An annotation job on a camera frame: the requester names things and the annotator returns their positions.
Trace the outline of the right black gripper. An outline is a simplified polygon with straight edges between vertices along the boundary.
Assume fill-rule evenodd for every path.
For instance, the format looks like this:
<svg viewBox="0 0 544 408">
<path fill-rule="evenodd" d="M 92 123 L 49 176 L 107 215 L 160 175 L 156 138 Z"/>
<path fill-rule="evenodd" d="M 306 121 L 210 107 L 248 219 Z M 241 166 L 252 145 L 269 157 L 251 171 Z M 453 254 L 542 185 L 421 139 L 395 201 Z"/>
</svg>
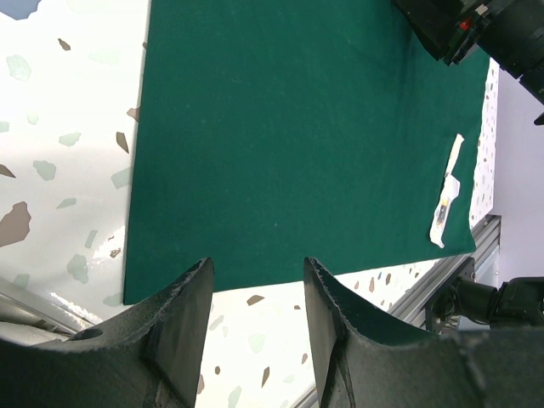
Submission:
<svg viewBox="0 0 544 408">
<path fill-rule="evenodd" d="M 543 101 L 543 2 L 394 0 L 422 46 L 447 65 L 478 46 Z"/>
</svg>

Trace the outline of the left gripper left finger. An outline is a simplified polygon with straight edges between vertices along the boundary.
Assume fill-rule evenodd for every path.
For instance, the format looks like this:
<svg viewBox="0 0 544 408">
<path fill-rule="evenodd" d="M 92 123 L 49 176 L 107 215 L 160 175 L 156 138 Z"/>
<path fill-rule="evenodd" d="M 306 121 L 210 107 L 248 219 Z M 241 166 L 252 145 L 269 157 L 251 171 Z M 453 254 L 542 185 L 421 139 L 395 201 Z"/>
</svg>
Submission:
<svg viewBox="0 0 544 408">
<path fill-rule="evenodd" d="M 193 407 L 214 264 L 66 340 L 1 342 L 3 407 Z"/>
</svg>

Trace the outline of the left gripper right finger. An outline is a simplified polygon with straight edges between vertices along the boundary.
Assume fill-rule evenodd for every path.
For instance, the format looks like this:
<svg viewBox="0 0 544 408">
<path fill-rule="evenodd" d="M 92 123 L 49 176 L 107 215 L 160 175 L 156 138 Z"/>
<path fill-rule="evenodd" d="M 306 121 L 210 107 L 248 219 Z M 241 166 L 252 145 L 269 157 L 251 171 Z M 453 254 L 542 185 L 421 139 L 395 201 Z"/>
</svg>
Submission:
<svg viewBox="0 0 544 408">
<path fill-rule="evenodd" d="M 350 291 L 316 258 L 303 274 L 320 406 L 542 406 L 542 278 L 459 280 L 453 309 L 484 330 L 436 334 Z"/>
</svg>

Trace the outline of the green surgical drape cloth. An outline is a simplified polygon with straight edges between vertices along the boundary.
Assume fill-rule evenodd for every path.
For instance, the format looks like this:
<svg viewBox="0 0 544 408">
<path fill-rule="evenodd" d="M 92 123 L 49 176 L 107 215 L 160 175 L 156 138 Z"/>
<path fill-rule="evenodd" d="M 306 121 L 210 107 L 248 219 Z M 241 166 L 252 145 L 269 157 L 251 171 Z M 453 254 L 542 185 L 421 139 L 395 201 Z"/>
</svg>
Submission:
<svg viewBox="0 0 544 408">
<path fill-rule="evenodd" d="M 489 65 L 438 62 L 390 1 L 154 1 L 124 303 L 201 258 L 224 291 L 300 281 L 306 257 L 343 274 L 471 252 Z"/>
</svg>

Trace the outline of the stainless steel instrument tray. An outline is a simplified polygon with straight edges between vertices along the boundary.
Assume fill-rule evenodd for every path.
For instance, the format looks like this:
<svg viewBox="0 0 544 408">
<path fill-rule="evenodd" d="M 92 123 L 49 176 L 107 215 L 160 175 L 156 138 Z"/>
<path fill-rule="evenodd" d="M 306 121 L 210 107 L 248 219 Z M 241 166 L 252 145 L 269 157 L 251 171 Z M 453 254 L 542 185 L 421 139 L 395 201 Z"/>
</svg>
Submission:
<svg viewBox="0 0 544 408">
<path fill-rule="evenodd" d="M 89 321 L 67 306 L 28 292 L 1 279 L 1 339 L 24 346 L 64 341 L 91 328 Z"/>
</svg>

